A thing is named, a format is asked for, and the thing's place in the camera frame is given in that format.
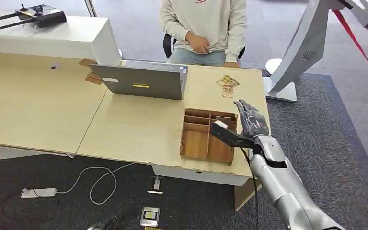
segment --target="wooden organizer box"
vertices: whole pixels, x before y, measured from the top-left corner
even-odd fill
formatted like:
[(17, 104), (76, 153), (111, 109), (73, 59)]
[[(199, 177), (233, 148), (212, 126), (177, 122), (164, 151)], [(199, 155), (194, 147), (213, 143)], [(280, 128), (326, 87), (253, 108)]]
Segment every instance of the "wooden organizer box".
[(234, 148), (226, 145), (209, 132), (211, 124), (217, 120), (228, 125), (229, 130), (236, 131), (237, 114), (186, 109), (180, 155), (204, 161), (225, 162), (231, 165)]

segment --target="black office chair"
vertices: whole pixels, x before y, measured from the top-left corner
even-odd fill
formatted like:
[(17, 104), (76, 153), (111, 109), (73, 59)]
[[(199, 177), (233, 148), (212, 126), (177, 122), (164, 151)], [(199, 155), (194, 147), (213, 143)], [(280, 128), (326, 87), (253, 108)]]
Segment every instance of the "black office chair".
[[(177, 39), (172, 38), (169, 34), (164, 35), (163, 40), (163, 48), (164, 53), (166, 54), (167, 59), (171, 56), (171, 52), (173, 50), (173, 47), (171, 45), (171, 40), (173, 39), (172, 45), (174, 47), (175, 42), (177, 42)], [(245, 52), (246, 46), (240, 51), (238, 58), (241, 59), (243, 53)]]

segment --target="electronic device on floor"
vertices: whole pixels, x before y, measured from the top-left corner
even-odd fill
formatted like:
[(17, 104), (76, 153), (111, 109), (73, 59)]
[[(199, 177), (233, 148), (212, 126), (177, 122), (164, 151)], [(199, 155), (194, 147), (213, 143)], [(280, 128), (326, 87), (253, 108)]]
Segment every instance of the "electronic device on floor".
[(15, 13), (1, 16), (0, 20), (11, 17), (18, 17), (20, 21), (17, 23), (0, 26), (0, 30), (26, 23), (34, 23), (39, 28), (45, 28), (67, 21), (66, 15), (62, 10), (43, 4), (28, 8), (24, 7), (22, 4), (21, 9), (15, 10)]
[(144, 207), (140, 218), (141, 226), (157, 227), (159, 224), (160, 208)]
[(182, 100), (187, 66), (127, 61), (126, 66), (92, 64), (112, 93)]

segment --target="dark gray carpet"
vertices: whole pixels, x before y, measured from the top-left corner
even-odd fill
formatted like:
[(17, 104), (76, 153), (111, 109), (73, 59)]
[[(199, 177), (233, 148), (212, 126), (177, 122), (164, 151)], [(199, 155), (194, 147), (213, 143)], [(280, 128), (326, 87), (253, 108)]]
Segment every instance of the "dark gray carpet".
[[(298, 102), (268, 101), (273, 134), (282, 144), (314, 201), (347, 229), (368, 229), (368, 158), (329, 76), (305, 74), (297, 82)], [(88, 166), (112, 169), (125, 163), (76, 157), (33, 156), (0, 161), (0, 226), (9, 230), (84, 230), (90, 224), (125, 216), (124, 229), (141, 229), (143, 206), (161, 208), (165, 230), (254, 229), (254, 200), (233, 211), (233, 187), (175, 178), (161, 181), (162, 195), (152, 188), (151, 167), (133, 165), (117, 172), (118, 188), (102, 206), (89, 200), (92, 184), (104, 171), (85, 172), (76, 188), (55, 198), (20, 199), (22, 188), (67, 190)], [(108, 196), (111, 177), (93, 191)], [(282, 229), (278, 214), (260, 197), (260, 229)]]

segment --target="red rope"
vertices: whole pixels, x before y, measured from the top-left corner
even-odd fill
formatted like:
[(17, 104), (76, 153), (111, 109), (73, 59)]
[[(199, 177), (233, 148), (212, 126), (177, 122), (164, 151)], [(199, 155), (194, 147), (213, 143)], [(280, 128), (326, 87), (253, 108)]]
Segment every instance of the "red rope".
[(339, 21), (341, 22), (342, 26), (345, 28), (346, 32), (349, 34), (352, 41), (355, 43), (357, 48), (360, 50), (362, 55), (365, 57), (366, 61), (368, 61), (368, 57), (366, 56), (365, 51), (362, 49), (362, 46), (356, 40), (355, 35), (353, 34), (352, 30), (350, 29), (350, 27), (349, 27), (348, 23), (346, 22), (345, 18), (341, 14), (341, 11), (340, 10), (332, 10), (332, 11), (335, 13), (335, 16), (339, 19)]

